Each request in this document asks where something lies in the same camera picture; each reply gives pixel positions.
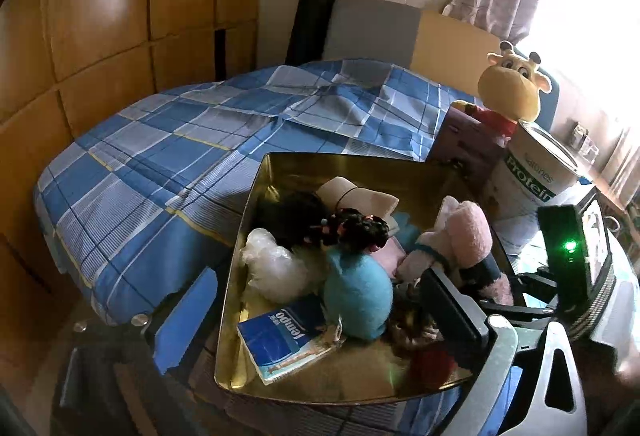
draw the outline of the black cylinder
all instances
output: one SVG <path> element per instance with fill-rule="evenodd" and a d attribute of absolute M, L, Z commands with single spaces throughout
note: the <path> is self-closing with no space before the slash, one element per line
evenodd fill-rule
<path fill-rule="evenodd" d="M 322 57 L 326 30 L 335 0 L 298 0 L 286 63 L 300 66 Z"/>

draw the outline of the window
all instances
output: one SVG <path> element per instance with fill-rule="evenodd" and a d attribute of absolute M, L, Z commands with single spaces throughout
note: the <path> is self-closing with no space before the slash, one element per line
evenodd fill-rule
<path fill-rule="evenodd" d="M 640 104 L 640 0 L 540 0 L 518 48 L 629 123 Z"/>

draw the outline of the light blue plush toy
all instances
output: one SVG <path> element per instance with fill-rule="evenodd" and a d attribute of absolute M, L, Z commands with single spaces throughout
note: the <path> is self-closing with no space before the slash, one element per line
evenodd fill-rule
<path fill-rule="evenodd" d="M 351 254 L 333 246 L 326 256 L 330 270 L 323 296 L 328 321 L 338 324 L 341 318 L 347 336 L 377 339 L 391 312 L 391 279 L 367 254 Z"/>

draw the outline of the giraffe ear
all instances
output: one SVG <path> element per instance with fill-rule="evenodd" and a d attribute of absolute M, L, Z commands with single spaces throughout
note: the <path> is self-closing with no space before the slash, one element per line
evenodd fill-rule
<path fill-rule="evenodd" d="M 503 56 L 498 55 L 497 53 L 489 53 L 486 56 L 486 59 L 489 61 L 489 64 L 491 64 L 491 66 L 495 66 L 496 64 L 499 64 L 502 58 Z"/>
<path fill-rule="evenodd" d="M 533 74 L 533 82 L 543 93 L 551 93 L 551 80 L 546 75 L 535 72 Z"/>

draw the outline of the green led light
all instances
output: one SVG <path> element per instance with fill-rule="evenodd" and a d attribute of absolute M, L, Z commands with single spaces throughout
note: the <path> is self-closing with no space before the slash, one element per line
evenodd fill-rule
<path fill-rule="evenodd" d="M 575 241 L 567 241 L 564 244 L 564 249 L 569 253 L 572 254 L 575 252 L 575 249 L 578 248 L 578 243 Z"/>

